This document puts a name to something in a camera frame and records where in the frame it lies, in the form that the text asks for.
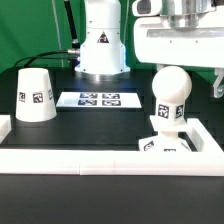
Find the black table surface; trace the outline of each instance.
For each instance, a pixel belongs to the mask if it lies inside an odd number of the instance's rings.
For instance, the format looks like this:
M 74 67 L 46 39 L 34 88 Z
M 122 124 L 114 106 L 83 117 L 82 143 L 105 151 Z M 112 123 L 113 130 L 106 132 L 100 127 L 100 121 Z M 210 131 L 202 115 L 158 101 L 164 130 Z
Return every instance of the black table surface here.
M 138 150 L 138 139 L 155 135 L 152 79 L 136 70 L 130 79 L 94 83 L 69 69 L 50 68 L 55 102 L 62 91 L 137 93 L 141 109 L 57 108 L 41 123 L 15 119 L 18 69 L 0 75 L 0 114 L 12 131 L 1 148 Z M 209 85 L 190 72 L 193 90 L 185 118 L 199 118 L 224 148 L 224 100 L 209 97 Z M 0 223 L 222 223 L 224 178 L 188 176 L 0 175 Z

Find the white cup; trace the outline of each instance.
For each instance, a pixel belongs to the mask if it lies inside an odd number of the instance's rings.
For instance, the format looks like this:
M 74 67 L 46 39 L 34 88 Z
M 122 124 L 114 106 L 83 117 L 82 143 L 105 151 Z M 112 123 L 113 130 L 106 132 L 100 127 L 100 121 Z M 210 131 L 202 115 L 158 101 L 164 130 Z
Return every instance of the white cup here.
M 40 122 L 50 120 L 56 115 L 48 70 L 19 70 L 16 118 L 26 122 Z

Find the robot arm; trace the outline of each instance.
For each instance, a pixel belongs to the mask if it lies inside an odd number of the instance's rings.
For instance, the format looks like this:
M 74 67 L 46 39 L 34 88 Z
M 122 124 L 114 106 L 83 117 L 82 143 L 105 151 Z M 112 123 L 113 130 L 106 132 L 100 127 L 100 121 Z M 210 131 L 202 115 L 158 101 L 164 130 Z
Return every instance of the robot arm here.
M 120 41 L 119 0 L 85 0 L 86 40 L 80 48 L 78 77 L 110 81 L 126 77 L 125 46 Z
M 212 95 L 221 97 L 224 62 L 224 1 L 161 0 L 161 8 L 152 0 L 137 0 L 133 14 L 136 56 L 141 62 L 214 68 L 218 76 Z M 140 6 L 151 7 L 143 13 Z

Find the white sphere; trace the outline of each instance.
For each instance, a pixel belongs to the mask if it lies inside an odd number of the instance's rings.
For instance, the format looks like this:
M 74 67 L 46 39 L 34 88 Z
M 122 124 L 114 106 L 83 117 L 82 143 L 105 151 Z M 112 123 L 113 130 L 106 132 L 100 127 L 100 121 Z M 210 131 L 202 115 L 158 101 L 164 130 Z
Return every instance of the white sphere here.
M 192 82 L 185 70 L 168 66 L 156 74 L 152 89 L 158 100 L 178 104 L 183 103 L 190 95 Z

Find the printed marker sheet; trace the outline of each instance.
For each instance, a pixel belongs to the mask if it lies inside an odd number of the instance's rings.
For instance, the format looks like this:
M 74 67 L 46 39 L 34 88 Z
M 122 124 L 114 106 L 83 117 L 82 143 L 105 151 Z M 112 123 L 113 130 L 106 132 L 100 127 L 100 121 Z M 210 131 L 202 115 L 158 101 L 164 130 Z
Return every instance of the printed marker sheet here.
M 137 93 L 62 92 L 57 107 L 141 108 Z

